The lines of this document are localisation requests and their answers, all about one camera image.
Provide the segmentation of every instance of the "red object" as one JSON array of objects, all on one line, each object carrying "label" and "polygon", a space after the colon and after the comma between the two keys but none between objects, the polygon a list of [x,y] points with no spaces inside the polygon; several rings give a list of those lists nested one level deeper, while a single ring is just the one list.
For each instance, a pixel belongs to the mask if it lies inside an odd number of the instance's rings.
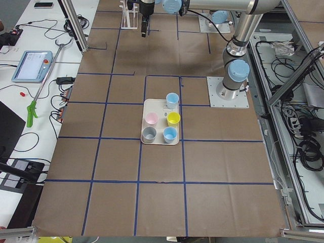
[{"label": "red object", "polygon": [[0,239],[0,243],[4,243],[5,242],[5,240],[6,239]]}]

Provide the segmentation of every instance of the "yellow cup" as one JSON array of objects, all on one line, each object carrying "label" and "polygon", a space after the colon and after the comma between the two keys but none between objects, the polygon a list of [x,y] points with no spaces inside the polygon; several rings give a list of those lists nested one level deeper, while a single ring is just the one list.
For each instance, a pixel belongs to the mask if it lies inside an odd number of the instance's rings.
[{"label": "yellow cup", "polygon": [[180,121],[180,114],[176,112],[170,112],[167,116],[168,126],[177,127]]}]

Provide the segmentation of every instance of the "green grabber handle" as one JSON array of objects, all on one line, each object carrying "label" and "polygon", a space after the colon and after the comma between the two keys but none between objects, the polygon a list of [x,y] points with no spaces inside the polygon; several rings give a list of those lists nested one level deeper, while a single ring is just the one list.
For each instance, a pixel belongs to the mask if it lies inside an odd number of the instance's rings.
[{"label": "green grabber handle", "polygon": [[38,118],[36,115],[36,101],[33,100],[30,105],[27,106],[28,117],[27,117],[27,127],[32,127],[33,118]]}]

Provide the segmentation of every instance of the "tablet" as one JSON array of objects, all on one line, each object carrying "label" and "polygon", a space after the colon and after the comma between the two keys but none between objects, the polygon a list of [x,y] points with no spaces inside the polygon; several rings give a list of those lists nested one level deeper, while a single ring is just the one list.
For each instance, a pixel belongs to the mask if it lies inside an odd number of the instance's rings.
[{"label": "tablet", "polygon": [[40,83],[53,59],[51,51],[25,51],[12,77],[15,83]]}]

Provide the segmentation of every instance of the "white desk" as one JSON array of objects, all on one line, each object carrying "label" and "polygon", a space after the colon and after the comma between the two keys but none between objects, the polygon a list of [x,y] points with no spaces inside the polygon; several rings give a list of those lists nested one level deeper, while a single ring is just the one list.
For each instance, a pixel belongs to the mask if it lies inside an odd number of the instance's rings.
[{"label": "white desk", "polygon": [[[54,6],[52,9],[35,9],[33,7],[35,2],[35,0],[30,1],[21,18],[18,20],[17,24],[25,24],[30,21],[38,21],[44,19],[57,20],[58,24],[53,28],[64,30],[63,25],[65,23],[65,18],[57,1],[54,1]],[[89,27],[87,29],[84,29],[84,33],[89,34],[99,0],[73,0],[72,2],[74,4],[76,13],[81,14],[89,20]],[[32,25],[49,28],[54,23],[55,22],[53,21],[44,21],[36,22]],[[26,50],[46,50],[52,51],[53,54],[57,52],[58,46],[55,45],[55,40],[48,39],[44,36],[46,29],[35,28],[30,26],[20,26],[20,28],[22,28],[24,32],[18,39],[16,45],[14,47],[11,47],[8,53],[0,54],[0,61],[19,61],[22,57],[23,52]],[[51,30],[47,33],[47,36],[53,38],[61,33],[62,32],[60,31]],[[57,38],[59,43],[67,43],[70,39],[71,37],[67,33]],[[5,52],[6,50],[6,47],[2,48],[2,52]],[[63,49],[62,53],[57,58],[57,62],[80,63],[81,59],[82,53],[79,51],[75,41],[73,40],[72,44],[69,44]]]},{"label": "white desk", "polygon": [[[31,0],[28,4],[26,10],[22,14],[17,24],[28,23],[29,21],[43,20],[43,19],[53,19],[58,20],[56,29],[62,29],[65,22],[64,15],[57,1],[54,1],[54,6],[52,9],[35,9],[33,7],[35,0]],[[84,30],[85,34],[90,33],[90,28],[93,23],[93,19],[96,13],[96,9],[99,0],[72,0],[74,8],[77,14],[82,14],[85,18],[89,20],[89,27]],[[44,21],[41,23],[35,23],[35,25],[42,27],[50,27],[53,22]],[[55,40],[50,40],[44,37],[44,32],[46,29],[40,29],[35,27],[21,26],[24,29],[23,34],[18,40],[17,44],[10,49],[7,54],[0,54],[0,64],[13,64],[17,65],[18,61],[21,59],[22,54],[26,50],[49,50],[53,52],[53,55],[57,52],[58,47],[55,45]],[[54,37],[60,34],[58,31],[50,31],[49,36]],[[68,34],[64,34],[58,38],[59,43],[66,43],[70,40]],[[72,44],[66,46],[57,58],[57,63],[55,64],[51,75],[48,78],[47,84],[44,86],[40,97],[46,96],[48,93],[48,85],[51,80],[56,79],[61,76],[72,76],[76,77],[79,63],[81,62],[82,54],[78,50],[75,41]],[[11,77],[15,71],[15,67],[4,67],[0,66],[0,89],[12,84]],[[35,95],[39,84],[18,84],[29,88],[32,95]],[[52,159],[54,148],[56,145],[56,138],[54,130],[49,121],[49,115],[52,110],[51,107],[51,97],[60,94],[58,90],[58,85],[52,82],[50,85],[50,94],[45,99],[40,99],[37,101],[36,114],[38,118],[34,118],[34,123],[31,128],[25,127],[23,133],[34,132],[39,135],[38,145],[28,152],[16,152],[11,154],[11,157],[17,158],[43,158],[47,160]],[[31,103],[32,98],[29,95],[25,97],[20,96],[20,92],[28,93],[26,89],[19,87],[9,87],[0,91],[0,101],[12,109],[16,114],[18,114],[23,120],[27,120],[27,109],[26,107]],[[60,98],[56,97],[53,99],[53,103],[56,107],[59,107]],[[60,131],[61,125],[53,120],[53,125],[57,134]],[[23,136],[17,143],[17,150],[27,150],[31,148],[36,143],[35,135]],[[45,162],[46,166],[44,171],[48,170],[48,164]],[[41,175],[38,181],[45,178],[45,175]],[[8,192],[0,190],[0,226],[7,227],[10,219],[19,203],[22,194]]]},{"label": "white desk", "polygon": [[[4,62],[0,61],[0,64],[17,64],[17,62]],[[51,80],[55,79],[56,77],[61,76],[73,76],[75,77],[77,74],[79,64],[67,64],[67,63],[57,63],[54,66],[54,69],[49,77],[49,81],[47,85],[44,87],[42,93],[40,94],[40,97],[44,97],[48,93],[48,84]],[[11,82],[11,77],[15,71],[14,67],[3,67],[0,66],[0,89],[12,85],[14,83]],[[39,84],[18,84],[24,87],[29,88],[32,95],[35,95],[35,93],[38,90]],[[20,87],[9,87],[4,90],[0,91],[0,101],[2,101],[5,105],[7,105],[10,109],[12,109],[16,114],[18,114],[23,120],[27,120],[27,110],[26,107],[31,103],[32,98],[29,95],[26,95],[25,97],[20,96],[20,92],[27,93],[27,91],[24,88]],[[52,155],[54,152],[54,148],[56,145],[56,138],[54,134],[54,130],[52,128],[52,125],[49,121],[49,115],[52,110],[54,110],[51,107],[51,97],[54,95],[60,94],[60,91],[58,90],[58,85],[55,82],[52,82],[50,85],[50,95],[45,99],[40,99],[37,101],[37,109],[36,113],[38,115],[38,118],[34,118],[34,123],[31,128],[25,127],[23,133],[27,132],[34,132],[39,135],[39,142],[38,145],[28,152],[16,152],[14,151],[11,154],[11,157],[17,157],[17,158],[44,158],[47,160],[52,159]],[[58,104],[61,102],[59,97],[56,97],[53,99],[53,103],[56,107],[58,107]],[[61,124],[58,122],[53,121],[53,125],[56,129],[57,134],[60,131]],[[36,136],[26,135],[21,137],[21,139],[18,141],[16,149],[17,150],[27,150],[31,148],[35,143],[37,139]],[[48,170],[48,163],[45,162],[44,171]],[[43,180],[45,178],[44,175],[41,175],[39,178],[39,181]],[[7,226],[17,205],[20,200],[21,194],[19,193],[13,193],[8,191],[0,190],[0,225],[1,226]]]}]

